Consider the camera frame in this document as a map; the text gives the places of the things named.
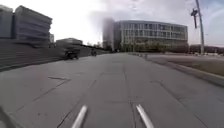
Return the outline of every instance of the office building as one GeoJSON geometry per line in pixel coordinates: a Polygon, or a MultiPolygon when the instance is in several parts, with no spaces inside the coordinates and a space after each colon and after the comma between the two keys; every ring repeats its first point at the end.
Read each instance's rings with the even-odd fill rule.
{"type": "Polygon", "coordinates": [[[13,9],[0,5],[0,38],[11,38],[13,9]]]}
{"type": "Polygon", "coordinates": [[[75,38],[65,38],[56,41],[57,44],[83,44],[82,40],[78,40],[75,38]]]}
{"type": "Polygon", "coordinates": [[[114,22],[114,49],[144,51],[159,47],[163,50],[188,46],[187,26],[154,21],[125,20],[114,22]]]}
{"type": "Polygon", "coordinates": [[[111,18],[103,21],[103,48],[114,50],[114,25],[115,22],[111,18]]]}
{"type": "Polygon", "coordinates": [[[13,36],[18,40],[49,42],[51,23],[52,18],[19,6],[14,13],[13,36]]]}

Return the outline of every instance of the pole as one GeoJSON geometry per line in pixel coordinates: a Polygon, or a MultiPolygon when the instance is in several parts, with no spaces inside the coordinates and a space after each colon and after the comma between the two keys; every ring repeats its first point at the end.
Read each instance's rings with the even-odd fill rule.
{"type": "Polygon", "coordinates": [[[195,0],[198,8],[198,15],[200,20],[200,30],[201,30],[201,54],[204,55],[204,28],[203,28],[203,22],[202,22],[202,15],[201,15],[201,9],[198,0],[195,0]]]}

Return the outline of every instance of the grass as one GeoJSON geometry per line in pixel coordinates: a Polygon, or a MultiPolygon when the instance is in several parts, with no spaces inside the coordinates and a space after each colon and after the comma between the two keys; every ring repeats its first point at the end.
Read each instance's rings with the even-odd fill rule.
{"type": "Polygon", "coordinates": [[[224,76],[224,61],[167,60],[179,65],[224,76]]]}

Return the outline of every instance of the sidewalk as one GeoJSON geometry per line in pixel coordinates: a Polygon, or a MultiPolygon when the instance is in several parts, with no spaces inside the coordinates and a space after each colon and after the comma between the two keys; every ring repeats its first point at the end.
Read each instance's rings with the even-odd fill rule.
{"type": "Polygon", "coordinates": [[[222,88],[127,54],[0,74],[0,105],[22,128],[69,128],[84,104],[84,128],[141,128],[137,104],[155,128],[214,128],[224,126],[222,101],[222,88]]]}

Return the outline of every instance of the sky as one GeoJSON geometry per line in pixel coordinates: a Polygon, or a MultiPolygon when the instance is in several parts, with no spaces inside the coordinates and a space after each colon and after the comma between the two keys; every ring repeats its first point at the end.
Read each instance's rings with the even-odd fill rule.
{"type": "MultiPolygon", "coordinates": [[[[205,44],[224,46],[224,0],[199,0],[205,44]]],[[[102,41],[102,20],[149,20],[188,26],[189,44],[200,43],[190,12],[195,0],[1,0],[16,9],[24,5],[53,18],[50,32],[56,39],[74,37],[85,44],[102,41]]]]}

